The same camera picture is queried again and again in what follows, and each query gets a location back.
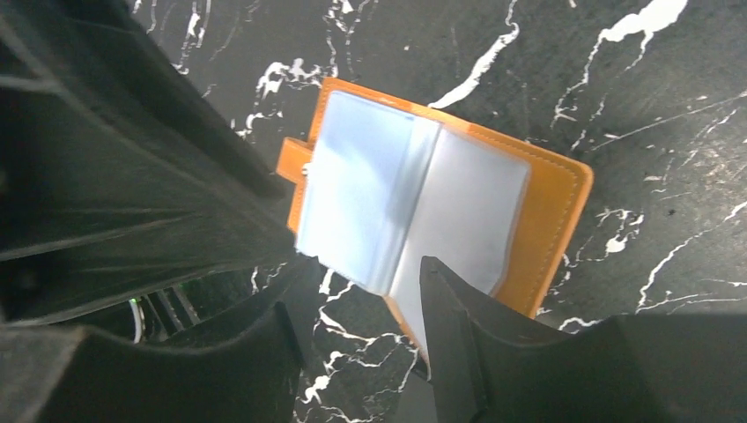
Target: orange leather cover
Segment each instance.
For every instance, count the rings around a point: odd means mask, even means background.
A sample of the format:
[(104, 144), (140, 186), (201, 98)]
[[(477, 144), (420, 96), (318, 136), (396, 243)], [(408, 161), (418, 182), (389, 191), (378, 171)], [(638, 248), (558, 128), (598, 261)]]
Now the orange leather cover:
[[(291, 212), (288, 216), (288, 227), (293, 232), (298, 231), (306, 187), (301, 169), (311, 160), (314, 144), (322, 126), (324, 110), (327, 107), (327, 99), (334, 91), (352, 93), (392, 108), (443, 122), (503, 153), (529, 163), (531, 167), (529, 183), (514, 232), (506, 279), (495, 293), (495, 298), (524, 315), (534, 317), (558, 269), (588, 198), (593, 181), (591, 168), (565, 156), (439, 110), (378, 93), (340, 79), (326, 78), (316, 104), (308, 141), (304, 143), (286, 138), (277, 163), (277, 173), (296, 184)], [(410, 331), (403, 324), (395, 302), (387, 301), (387, 304), (395, 319), (403, 326), (403, 331), (409, 334)]]

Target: table surface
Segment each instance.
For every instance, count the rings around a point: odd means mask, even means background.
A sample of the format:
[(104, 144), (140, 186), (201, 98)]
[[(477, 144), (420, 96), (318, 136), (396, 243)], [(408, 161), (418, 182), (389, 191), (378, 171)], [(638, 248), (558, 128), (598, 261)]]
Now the table surface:
[[(327, 76), (589, 164), (595, 186), (544, 323), (575, 332), (615, 314), (747, 310), (741, 2), (128, 3), (271, 164), (283, 137), (307, 134)], [(415, 350), (381, 299), (337, 276), (321, 291), (320, 356), (302, 375), (295, 418), (387, 418)]]

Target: white cable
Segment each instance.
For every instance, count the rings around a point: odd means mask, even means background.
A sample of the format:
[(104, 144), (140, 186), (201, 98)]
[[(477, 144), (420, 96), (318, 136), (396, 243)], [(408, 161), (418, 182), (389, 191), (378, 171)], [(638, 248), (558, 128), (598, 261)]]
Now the white cable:
[(132, 318), (135, 321), (135, 337), (132, 339), (132, 342), (137, 344), (143, 337), (143, 310), (134, 298), (127, 302), (129, 303), (129, 308), (132, 309)]

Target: stitching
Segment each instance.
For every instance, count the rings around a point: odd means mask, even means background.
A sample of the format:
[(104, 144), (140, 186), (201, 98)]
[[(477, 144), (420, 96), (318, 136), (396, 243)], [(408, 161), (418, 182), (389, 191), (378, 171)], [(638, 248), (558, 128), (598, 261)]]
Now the stitching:
[(293, 203), (296, 204), (295, 207), (292, 208), (290, 221), (293, 222), (294, 230), (296, 232), (299, 231), (300, 226), (300, 214), (301, 214), (301, 206), (303, 205), (303, 195), (304, 192), (306, 192), (306, 181), (303, 183), (296, 185), (296, 193), (295, 196), (293, 196)]
[[(368, 100), (376, 101), (376, 99), (374, 98), (374, 96), (370, 92), (358, 89), (355, 86), (344, 86), (344, 85), (339, 85), (339, 84), (336, 84), (336, 83), (333, 82), (333, 83), (327, 84), (325, 87), (322, 88), (322, 92), (320, 93), (320, 100), (317, 103), (317, 113), (319, 113), (321, 110), (324, 109), (324, 106), (326, 106), (326, 104), (327, 104), (327, 100), (328, 100), (329, 94), (332, 91), (335, 91), (335, 89), (337, 89), (339, 91), (346, 92), (346, 93), (354, 93), (354, 94), (357, 94), (357, 95), (359, 95), (359, 96), (361, 96), (363, 98), (366, 98)], [(398, 102), (395, 103), (395, 104), (396, 104), (395, 108), (403, 110), (403, 108), (399, 107), (400, 104)], [(444, 122), (444, 120), (440, 116), (441, 112), (437, 112), (435, 110), (433, 110), (433, 111), (423, 110), (420, 113), (420, 115), (422, 115), (423, 117), (432, 118), (432, 119), (434, 119), (436, 121), (439, 121), (441, 123), (446, 123), (446, 122)], [(314, 122), (316, 123), (316, 125), (314, 126), (313, 130), (311, 130), (310, 133), (309, 133), (309, 145), (312, 146), (312, 147), (316, 143), (316, 138), (318, 136), (319, 129), (322, 126), (321, 122), (317, 122), (317, 118), (316, 117), (314, 118)], [(543, 282), (542, 281), (542, 275), (545, 272), (547, 272), (547, 265), (548, 265), (548, 263), (550, 261), (551, 253), (557, 247), (558, 238), (560, 236), (560, 233), (561, 233), (564, 225), (568, 221), (568, 212), (571, 209), (571, 204), (573, 203), (573, 199), (579, 195), (579, 192), (578, 192), (578, 188), (580, 187), (580, 185), (579, 185), (579, 175), (576, 172), (574, 172), (573, 169), (571, 169), (570, 167), (566, 166), (565, 164), (557, 162), (557, 161), (553, 161), (553, 160), (550, 160), (548, 158), (542, 157), (542, 156), (540, 156), (538, 154), (535, 154), (528, 147), (525, 147), (524, 145), (512, 145), (512, 144), (507, 143), (505, 140), (498, 139), (498, 138), (495, 138), (495, 137), (487, 136), (487, 135), (485, 135), (485, 134), (483, 134), (483, 133), (481, 133), (479, 131), (478, 132), (473, 132), (473, 133), (470, 133), (470, 134), (472, 136), (476, 136), (476, 137), (482, 139), (483, 141), (490, 141), (490, 142), (493, 142), (495, 144), (500, 144), (500, 145), (503, 145), (503, 146), (505, 146), (505, 147), (507, 147), (507, 148), (509, 148), (511, 150), (522, 152), (522, 153), (527, 154), (528, 156), (533, 157), (535, 159), (538, 159), (538, 160), (550, 163), (554, 167), (558, 167), (560, 169), (565, 170), (567, 173), (569, 173), (573, 177), (573, 186), (571, 187), (571, 193), (568, 196), (568, 200), (566, 201), (566, 206), (564, 207), (563, 212), (561, 214), (561, 217), (558, 220), (558, 227), (555, 230), (555, 234), (552, 236), (552, 239), (550, 241), (550, 247), (547, 249), (547, 252), (544, 255), (544, 259), (542, 261), (542, 264), (541, 264), (541, 267), (540, 267), (540, 271), (537, 273), (536, 278), (535, 278), (535, 280), (533, 282), (532, 289), (529, 292), (529, 296), (527, 297), (527, 300), (524, 303), (524, 310), (525, 310), (525, 312), (529, 312), (529, 310), (531, 308), (531, 305), (533, 303), (533, 299), (534, 299), (537, 291), (539, 290), (540, 285)]]

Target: card holder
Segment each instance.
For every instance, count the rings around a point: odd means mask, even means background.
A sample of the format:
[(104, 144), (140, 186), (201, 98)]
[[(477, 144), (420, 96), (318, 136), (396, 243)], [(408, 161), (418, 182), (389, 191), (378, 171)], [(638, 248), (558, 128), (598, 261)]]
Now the card holder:
[(296, 184), (299, 252), (384, 297), (425, 355), (422, 256), (533, 317), (593, 179), (578, 161), (335, 78), (277, 173)]

